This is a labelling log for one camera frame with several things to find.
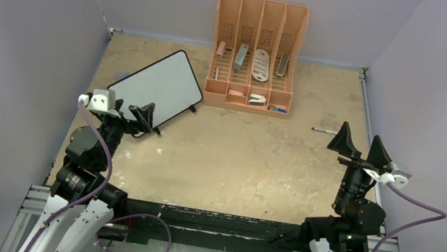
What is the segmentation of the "black framed whiteboard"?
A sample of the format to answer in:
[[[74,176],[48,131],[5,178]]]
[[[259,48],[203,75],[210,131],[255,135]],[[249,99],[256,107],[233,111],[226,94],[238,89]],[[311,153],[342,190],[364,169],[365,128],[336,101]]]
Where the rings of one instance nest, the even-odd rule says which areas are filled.
[[[122,99],[122,114],[129,121],[136,118],[130,105],[145,106],[154,103],[151,127],[161,134],[159,127],[186,110],[196,112],[203,92],[190,60],[184,50],[178,50],[151,65],[127,75],[108,86]]]

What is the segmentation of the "white red marker pen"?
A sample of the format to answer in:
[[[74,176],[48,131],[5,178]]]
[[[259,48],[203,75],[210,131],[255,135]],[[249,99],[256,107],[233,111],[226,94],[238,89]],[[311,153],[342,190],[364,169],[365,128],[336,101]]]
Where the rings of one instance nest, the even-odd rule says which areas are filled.
[[[326,129],[322,129],[322,128],[311,128],[311,129],[316,132],[326,133],[326,134],[330,134],[330,135],[337,135],[337,131],[335,131],[335,130],[326,130]]]

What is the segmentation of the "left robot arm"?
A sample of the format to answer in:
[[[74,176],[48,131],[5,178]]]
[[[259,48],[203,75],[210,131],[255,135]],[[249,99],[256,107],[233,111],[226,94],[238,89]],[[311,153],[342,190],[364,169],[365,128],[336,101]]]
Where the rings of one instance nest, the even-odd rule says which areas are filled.
[[[135,119],[128,120],[110,91],[77,103],[87,124],[73,131],[39,222],[17,252],[80,252],[103,224],[125,218],[128,195],[109,183],[112,156],[124,135],[153,131],[155,104],[130,105]]]

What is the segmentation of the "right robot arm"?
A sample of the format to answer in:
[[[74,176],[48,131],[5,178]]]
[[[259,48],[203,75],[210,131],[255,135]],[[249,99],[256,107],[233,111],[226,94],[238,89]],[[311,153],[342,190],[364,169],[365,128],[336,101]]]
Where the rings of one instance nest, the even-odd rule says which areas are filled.
[[[368,237],[381,233],[386,213],[366,195],[388,176],[392,161],[379,136],[372,140],[366,159],[351,137],[350,125],[344,122],[327,145],[339,154],[338,162],[346,169],[331,205],[335,215],[308,217],[302,224],[298,239],[308,251],[369,252]]]

